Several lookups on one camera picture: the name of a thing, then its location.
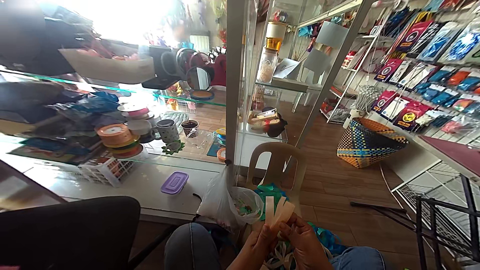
cup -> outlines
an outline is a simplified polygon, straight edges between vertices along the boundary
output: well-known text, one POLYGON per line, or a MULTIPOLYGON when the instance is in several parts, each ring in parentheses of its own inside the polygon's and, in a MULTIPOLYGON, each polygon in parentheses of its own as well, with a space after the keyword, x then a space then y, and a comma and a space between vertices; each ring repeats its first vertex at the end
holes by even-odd
POLYGON ((180 140, 177 126, 172 119, 158 121, 156 127, 152 128, 152 130, 155 133, 155 140, 162 140, 165 144, 180 140))
POLYGON ((195 120, 187 120, 181 123, 183 132, 187 138, 195 138, 198 136, 198 122, 195 120))

round mirror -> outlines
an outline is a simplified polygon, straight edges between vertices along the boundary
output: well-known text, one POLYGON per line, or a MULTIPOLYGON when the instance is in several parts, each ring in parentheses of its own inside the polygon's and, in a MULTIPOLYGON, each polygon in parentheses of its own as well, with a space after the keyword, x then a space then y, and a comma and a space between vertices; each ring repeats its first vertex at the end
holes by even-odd
POLYGON ((187 83, 193 90, 207 90, 211 78, 205 69, 193 67, 187 71, 187 83))

plastic chair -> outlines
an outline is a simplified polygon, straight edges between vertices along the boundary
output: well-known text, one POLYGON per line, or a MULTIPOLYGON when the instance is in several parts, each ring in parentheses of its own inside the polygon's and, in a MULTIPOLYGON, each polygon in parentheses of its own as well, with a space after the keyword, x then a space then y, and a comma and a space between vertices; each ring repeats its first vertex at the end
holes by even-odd
POLYGON ((292 189, 285 191, 285 194, 288 197, 288 200, 295 205, 294 212, 301 216, 300 211, 300 188, 303 182, 303 177, 305 176, 305 171, 307 170, 307 161, 305 155, 300 151, 300 149, 280 142, 268 142, 262 143, 255 148, 250 158, 250 165, 248 167, 247 174, 247 183, 246 188, 256 189, 257 186, 253 184, 253 173, 257 165, 258 157, 264 152, 271 152, 272 156, 268 163, 268 168, 263 178, 262 184, 274 183, 277 187, 281 187, 281 182, 286 178, 287 174, 283 172, 285 167, 285 162, 292 156, 297 159, 297 168, 295 171, 295 180, 293 182, 292 189))

woven basket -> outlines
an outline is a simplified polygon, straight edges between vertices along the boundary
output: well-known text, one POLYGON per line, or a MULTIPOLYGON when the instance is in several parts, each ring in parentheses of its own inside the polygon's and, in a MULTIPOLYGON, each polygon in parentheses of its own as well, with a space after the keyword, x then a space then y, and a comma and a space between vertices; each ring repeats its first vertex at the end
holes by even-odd
POLYGON ((366 118, 353 118, 338 143, 336 155, 357 168, 379 162, 408 144, 393 129, 366 118))

hand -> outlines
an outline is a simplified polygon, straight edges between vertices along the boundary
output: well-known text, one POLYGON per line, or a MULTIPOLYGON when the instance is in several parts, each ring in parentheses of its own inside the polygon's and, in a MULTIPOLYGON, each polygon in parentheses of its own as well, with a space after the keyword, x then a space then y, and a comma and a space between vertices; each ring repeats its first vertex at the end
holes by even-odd
POLYGON ((280 223, 280 236, 295 247, 293 256, 300 270, 333 270, 313 228, 295 213, 287 223, 280 223))
POLYGON ((240 253, 227 270, 260 269, 277 243, 276 234, 270 230, 268 225, 264 224, 261 231, 252 231, 240 253))

